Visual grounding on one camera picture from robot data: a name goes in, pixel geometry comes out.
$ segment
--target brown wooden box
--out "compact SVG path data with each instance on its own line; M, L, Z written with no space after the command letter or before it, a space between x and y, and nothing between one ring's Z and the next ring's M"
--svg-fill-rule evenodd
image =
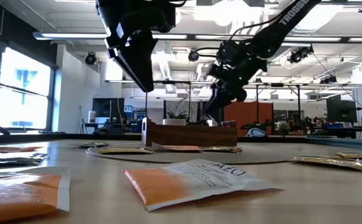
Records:
M142 143L172 146L236 146L236 127L176 126L151 124L143 118Z

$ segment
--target wooden tabletop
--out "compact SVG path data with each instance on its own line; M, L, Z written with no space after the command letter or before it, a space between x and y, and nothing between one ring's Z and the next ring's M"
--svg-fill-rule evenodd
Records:
M47 148L50 159L43 166L70 168L70 212L55 212L15 223L362 223L362 172L291 163L236 166L285 190L221 195L148 212L121 171L121 167L148 164L102 159L87 155L83 149L65 147L80 142L91 141L23 144ZM240 143L274 150L278 144ZM334 148L313 144L290 144L290 147Z

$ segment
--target orange partition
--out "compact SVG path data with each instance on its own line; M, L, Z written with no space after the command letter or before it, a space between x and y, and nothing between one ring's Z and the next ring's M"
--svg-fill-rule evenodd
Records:
M259 123L264 123L265 119L271 121L273 113L272 103L259 103ZM257 102L233 102L224 108L224 120L236 121L237 135L245 136L246 131L240 130L240 128L246 123L253 123L257 120ZM271 127L267 128L267 134L272 134Z

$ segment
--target computer monitor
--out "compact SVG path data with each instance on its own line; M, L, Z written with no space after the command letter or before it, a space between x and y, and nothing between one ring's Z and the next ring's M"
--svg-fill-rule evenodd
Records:
M124 98L94 98L92 110L97 118L119 118L120 112L124 112Z
M328 108L327 121L351 123L358 122L354 101L326 100L326 106Z

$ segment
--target potted plant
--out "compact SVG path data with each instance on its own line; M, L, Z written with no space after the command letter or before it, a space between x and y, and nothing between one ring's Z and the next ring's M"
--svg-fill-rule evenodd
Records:
M286 134L290 131L290 126L288 123L280 123L279 124L279 131L283 134L283 137L285 137Z
M185 111L180 114L174 114L172 111L167 112L168 119L163 120L164 125L186 125L186 119L188 116Z

